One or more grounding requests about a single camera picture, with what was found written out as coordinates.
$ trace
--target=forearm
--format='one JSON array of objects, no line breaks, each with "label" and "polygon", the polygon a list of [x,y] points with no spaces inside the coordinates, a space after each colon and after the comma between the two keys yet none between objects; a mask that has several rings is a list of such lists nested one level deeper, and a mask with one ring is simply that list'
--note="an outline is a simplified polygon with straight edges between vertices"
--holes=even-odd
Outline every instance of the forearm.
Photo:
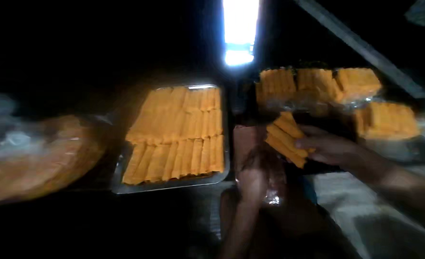
[{"label": "forearm", "polygon": [[259,203],[240,201],[224,239],[219,258],[243,258],[249,248],[259,214]]}]

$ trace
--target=finger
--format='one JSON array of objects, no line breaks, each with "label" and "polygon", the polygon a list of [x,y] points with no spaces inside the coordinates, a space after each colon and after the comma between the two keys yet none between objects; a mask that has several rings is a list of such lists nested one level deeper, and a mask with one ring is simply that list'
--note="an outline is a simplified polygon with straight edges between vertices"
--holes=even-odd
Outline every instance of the finger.
[{"label": "finger", "polygon": [[295,141],[296,148],[298,149],[308,149],[308,148],[322,148],[324,146],[323,137],[307,137],[302,139],[297,139]]},{"label": "finger", "polygon": [[329,134],[329,132],[322,130],[322,129],[315,127],[315,126],[310,126],[310,125],[298,125],[298,126],[308,136]]}]

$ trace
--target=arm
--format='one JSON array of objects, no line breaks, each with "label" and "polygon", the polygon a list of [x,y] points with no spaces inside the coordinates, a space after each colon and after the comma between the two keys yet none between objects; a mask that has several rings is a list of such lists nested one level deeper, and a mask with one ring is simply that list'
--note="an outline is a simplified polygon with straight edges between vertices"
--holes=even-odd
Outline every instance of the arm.
[{"label": "arm", "polygon": [[245,169],[238,173],[237,179],[241,197],[220,250],[221,259],[246,256],[267,191],[268,181],[260,169]]},{"label": "arm", "polygon": [[219,258],[244,258],[249,249],[260,204],[241,200],[236,208],[232,225],[225,237]]},{"label": "arm", "polygon": [[425,215],[425,177],[415,175],[347,139],[314,127],[301,128],[311,136],[298,141],[297,145],[300,148],[316,148],[310,158],[339,165],[385,198]]}]

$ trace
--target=plastic bag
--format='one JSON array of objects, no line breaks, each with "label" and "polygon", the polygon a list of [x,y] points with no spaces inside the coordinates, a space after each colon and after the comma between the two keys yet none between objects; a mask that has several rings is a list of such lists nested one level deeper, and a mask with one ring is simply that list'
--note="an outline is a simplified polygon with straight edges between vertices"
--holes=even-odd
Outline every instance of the plastic bag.
[{"label": "plastic bag", "polygon": [[246,173],[245,169],[258,168],[262,170],[268,180],[268,187],[263,202],[271,206],[279,206],[284,202],[286,192],[286,175],[282,161],[267,145],[261,144],[251,150],[243,162],[241,170],[235,176],[236,184],[240,188],[239,174]]},{"label": "plastic bag", "polygon": [[75,116],[41,122],[13,117],[0,95],[0,202],[28,200],[66,187],[103,154],[92,125]]}]

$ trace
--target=fried spring roll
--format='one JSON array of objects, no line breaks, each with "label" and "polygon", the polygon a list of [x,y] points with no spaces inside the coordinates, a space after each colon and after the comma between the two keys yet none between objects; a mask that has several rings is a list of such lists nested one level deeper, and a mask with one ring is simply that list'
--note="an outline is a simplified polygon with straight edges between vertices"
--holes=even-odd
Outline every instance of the fried spring roll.
[{"label": "fried spring roll", "polygon": [[200,174],[209,172],[209,158],[211,152],[211,140],[209,138],[204,139],[203,149],[201,150],[201,162],[200,162]]},{"label": "fried spring roll", "polygon": [[176,150],[176,158],[171,172],[171,178],[180,178],[182,172],[182,157],[184,156],[186,140],[179,141],[178,149]]},{"label": "fried spring roll", "polygon": [[214,109],[220,109],[220,89],[214,89]]},{"label": "fried spring roll", "polygon": [[283,143],[289,150],[296,153],[297,155],[301,157],[307,157],[308,153],[307,150],[304,149],[298,149],[295,147],[294,138],[292,138],[290,135],[286,134],[284,131],[282,131],[279,127],[277,127],[274,124],[270,124],[267,126],[267,131],[272,134],[275,138],[277,138],[281,143]]},{"label": "fried spring roll", "polygon": [[200,100],[200,110],[208,110],[208,89],[200,90],[201,100]]},{"label": "fried spring roll", "polygon": [[305,137],[305,134],[295,124],[283,116],[280,116],[273,123],[293,138],[299,139]]},{"label": "fried spring roll", "polygon": [[179,110],[182,109],[182,105],[184,104],[185,94],[188,89],[186,87],[175,87],[171,92],[170,97],[170,109]]},{"label": "fried spring roll", "polygon": [[183,125],[185,121],[185,112],[180,110],[175,115],[174,122],[172,124],[172,131],[171,131],[171,140],[172,141],[178,141],[181,139]]},{"label": "fried spring roll", "polygon": [[195,112],[195,134],[194,138],[201,138],[201,132],[203,130],[203,113],[202,111]]},{"label": "fried spring roll", "polygon": [[185,111],[189,109],[191,96],[192,96],[192,91],[187,90],[187,92],[185,93],[184,101],[182,103],[182,109],[184,109]]},{"label": "fried spring roll", "polygon": [[224,172],[224,135],[219,135],[216,138],[216,170]]},{"label": "fried spring roll", "polygon": [[216,170],[216,144],[217,144],[217,137],[212,136],[210,138],[209,143],[209,171],[215,171]]},{"label": "fried spring roll", "polygon": [[201,129],[201,138],[205,139],[209,136],[209,112],[205,111],[203,112],[203,123],[202,123],[202,129]]},{"label": "fried spring roll", "polygon": [[222,111],[216,110],[216,134],[222,134]]},{"label": "fried spring roll", "polygon": [[216,110],[211,110],[209,112],[209,120],[208,120],[208,132],[210,136],[216,135]]},{"label": "fried spring roll", "polygon": [[277,150],[279,153],[284,155],[288,160],[292,161],[298,168],[303,168],[305,163],[307,162],[301,156],[298,156],[296,153],[289,150],[281,141],[279,141],[272,134],[267,134],[267,139],[265,139],[272,148]]},{"label": "fried spring roll", "polygon": [[191,113],[185,113],[184,114],[184,124],[182,125],[181,139],[188,139],[189,138],[191,120],[192,120],[192,114]]},{"label": "fried spring roll", "polygon": [[188,139],[185,143],[184,154],[182,156],[182,168],[180,176],[186,176],[192,169],[193,139]]},{"label": "fried spring roll", "polygon": [[201,149],[203,147],[202,139],[195,139],[193,142],[193,151],[192,151],[192,167],[190,172],[194,175],[200,173],[200,162],[201,162]]},{"label": "fried spring roll", "polygon": [[155,146],[147,146],[147,148],[145,149],[141,162],[139,162],[138,168],[132,176],[132,184],[138,184],[144,181],[145,176],[147,175],[147,168],[149,167],[154,150]]},{"label": "fried spring roll", "polygon": [[170,145],[159,145],[155,147],[149,167],[147,168],[145,181],[157,182],[161,180],[169,155],[169,147]]},{"label": "fried spring roll", "polygon": [[166,160],[165,168],[163,169],[163,176],[161,177],[163,181],[167,181],[172,177],[172,170],[174,168],[174,161],[176,159],[176,152],[178,150],[178,146],[179,144],[177,142],[174,142],[169,147],[168,158]]},{"label": "fried spring roll", "polygon": [[215,106],[216,88],[208,88],[207,91],[208,91],[208,94],[207,94],[208,95],[208,101],[207,101],[206,110],[210,111],[210,110],[214,109],[214,106]]},{"label": "fried spring roll", "polygon": [[145,143],[142,142],[142,143],[137,143],[134,145],[131,159],[128,162],[128,166],[126,167],[126,171],[123,176],[123,183],[133,184],[132,177],[139,166],[139,162],[141,162],[142,156],[144,155],[144,150],[145,150]]}]

